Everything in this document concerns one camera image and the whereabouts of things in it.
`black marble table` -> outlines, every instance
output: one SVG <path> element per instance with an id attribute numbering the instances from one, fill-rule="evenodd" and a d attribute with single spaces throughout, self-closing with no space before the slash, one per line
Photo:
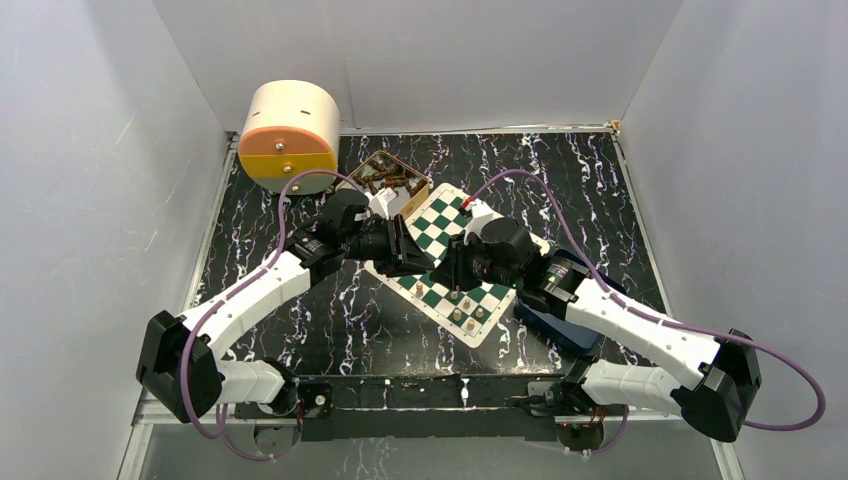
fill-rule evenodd
<path id="1" fill-rule="evenodd" d="M 436 186 L 448 182 L 469 193 L 506 169 L 536 172 L 556 194 L 577 240 L 600 271 L 619 280 L 630 296 L 662 310 L 610 134 L 343 137 L 339 171 L 352 171 L 376 150 L 408 162 Z M 538 187 L 510 179 L 483 198 L 536 235 L 566 246 L 549 200 Z M 277 201 L 235 162 L 198 301 L 231 285 L 273 250 L 279 235 Z M 286 201 L 291 202 L 286 221 L 292 232 L 295 224 L 318 212 L 324 195 Z M 618 363 L 641 363 L 608 340 L 598 353 Z M 241 360 L 276 357 L 299 375 L 547 374 L 567 372 L 573 361 L 512 316 L 511 309 L 480 347 L 469 348 L 355 262 L 346 262 L 338 274 L 272 312 L 233 344 L 231 355 Z"/>

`gray floor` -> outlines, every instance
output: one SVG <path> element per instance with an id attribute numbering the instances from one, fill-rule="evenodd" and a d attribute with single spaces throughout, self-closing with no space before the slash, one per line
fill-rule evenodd
<path id="1" fill-rule="evenodd" d="M 252 427 L 233 426 L 249 445 Z M 249 462 L 191 426 L 156 425 L 144 479 L 714 479 L 709 440 L 679 420 L 633 421 L 616 448 L 588 461 L 521 439 L 357 439 L 305 443 L 274 462 Z"/>

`white wall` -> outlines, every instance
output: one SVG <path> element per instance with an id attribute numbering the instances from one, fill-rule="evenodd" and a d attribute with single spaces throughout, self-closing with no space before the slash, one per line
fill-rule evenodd
<path id="1" fill-rule="evenodd" d="M 347 131 L 620 119 L 682 0 L 154 0 L 227 130 L 307 80 Z"/>
<path id="2" fill-rule="evenodd" d="M 846 45 L 844 1 L 687 1 L 622 123 L 674 313 L 779 347 L 827 394 L 810 430 L 744 430 L 751 479 L 848 471 Z M 806 418 L 806 384 L 759 358 L 749 418 Z"/>
<path id="3" fill-rule="evenodd" d="M 225 136 L 149 0 L 4 2 L 0 72 L 2 477 L 114 478 Z"/>

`white cylindrical container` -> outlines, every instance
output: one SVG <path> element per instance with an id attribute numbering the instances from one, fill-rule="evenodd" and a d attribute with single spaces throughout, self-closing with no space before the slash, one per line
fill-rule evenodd
<path id="1" fill-rule="evenodd" d="M 340 123 L 339 107 L 321 87 L 299 80 L 266 83 L 253 94 L 239 140 L 242 167 L 272 192 L 313 168 L 338 171 Z M 330 175 L 304 177 L 289 193 L 317 193 L 334 180 Z"/>

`green and white chessboard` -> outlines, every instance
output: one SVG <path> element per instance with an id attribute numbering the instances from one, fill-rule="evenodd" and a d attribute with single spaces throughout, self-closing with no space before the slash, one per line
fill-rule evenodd
<path id="1" fill-rule="evenodd" d="M 436 265 L 445 256 L 448 239 L 461 232 L 468 223 L 459 213 L 460 205 L 466 198 L 468 194 L 462 190 L 443 183 L 406 220 L 412 238 Z M 542 248 L 542 253 L 547 253 L 550 248 L 548 243 L 535 235 L 531 236 Z M 374 270 L 372 262 L 367 262 L 365 269 L 471 348 L 483 342 L 515 298 L 515 290 L 484 283 L 480 288 L 459 292 L 457 298 L 452 299 L 448 289 L 430 280 L 429 274 L 386 278 Z M 423 284 L 420 296 L 416 287 L 418 282 Z M 483 309 L 483 315 L 479 317 L 478 308 Z M 459 320 L 454 320 L 454 311 L 457 309 L 461 315 Z"/>

